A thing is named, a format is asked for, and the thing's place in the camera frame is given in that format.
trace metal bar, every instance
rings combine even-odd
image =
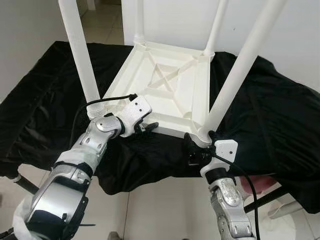
[[[283,186],[277,188],[276,190],[273,190],[272,192],[268,193],[267,195],[264,195],[263,197],[260,197],[257,201],[256,204],[259,207],[270,203],[273,200],[276,200],[277,198],[282,197],[283,195],[286,195],[288,193],[287,189],[284,188]],[[245,213],[249,213],[252,210],[255,209],[255,203],[252,202],[248,204],[247,206],[244,207]]]
[[[20,174],[18,175],[18,177],[13,179],[13,182],[33,195],[36,194],[36,192],[39,190],[36,185],[34,185],[31,181],[26,179],[24,176],[21,176]]]

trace white bracket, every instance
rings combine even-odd
[[[238,143],[234,140],[218,140],[214,143],[215,146],[215,153],[219,156],[222,157],[229,162],[234,162],[236,153],[237,153],[237,148],[238,148]],[[206,173],[209,172],[212,169],[218,169],[218,168],[225,168],[226,171],[229,171],[230,165],[219,160],[216,157],[213,157],[211,159],[211,162],[201,168],[200,174],[203,178],[206,177]]]
[[[116,116],[121,119],[125,132],[121,137],[128,137],[135,132],[136,124],[142,122],[143,118],[152,112],[152,108],[143,96],[138,96],[127,104]]]

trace white wall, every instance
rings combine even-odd
[[[0,1],[0,102],[56,40],[67,40],[58,0]]]
[[[203,50],[217,0],[145,0],[148,41]],[[217,51],[238,54],[264,0],[230,0]],[[133,44],[135,1],[122,0],[124,43]],[[297,82],[320,91],[320,2],[288,0],[260,55]]]

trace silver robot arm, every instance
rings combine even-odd
[[[214,143],[216,155],[234,162],[238,143],[218,140]],[[230,166],[216,157],[204,166],[200,174],[209,183],[211,205],[217,217],[222,240],[256,240],[251,223],[244,210],[244,200],[235,182],[227,174]]]
[[[128,137],[143,127],[140,123],[152,111],[139,96],[114,116],[94,118],[73,147],[64,151],[34,195],[26,226],[42,239],[71,239],[84,216],[86,192],[110,139]]]

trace white plastic leg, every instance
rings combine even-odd
[[[235,140],[218,140],[214,143],[215,153],[229,162],[233,163],[236,158],[238,143]],[[224,168],[227,172],[230,169],[230,165],[213,157],[208,165],[205,165],[200,170],[200,174],[203,178],[206,177],[206,173],[212,169]]]
[[[87,102],[98,100],[100,95],[81,25],[77,2],[76,0],[59,0],[59,6],[85,99]],[[102,103],[89,105],[87,107],[87,115],[90,119],[103,116],[104,105]]]
[[[268,0],[265,3],[210,110],[207,120],[198,131],[199,140],[196,143],[200,147],[205,147],[211,142],[208,132],[210,130],[216,131],[220,125],[286,1]]]
[[[216,47],[216,42],[217,38],[221,29],[221,25],[224,20],[224,16],[227,10],[229,0],[220,0],[218,4],[218,8],[215,13],[214,21],[212,24],[212,29],[210,32],[210,36],[208,39],[208,42],[206,44],[206,47],[203,51],[203,54],[206,56],[209,56],[212,59],[215,56],[215,47]]]
[[[135,0],[134,43],[145,44],[144,0]]]

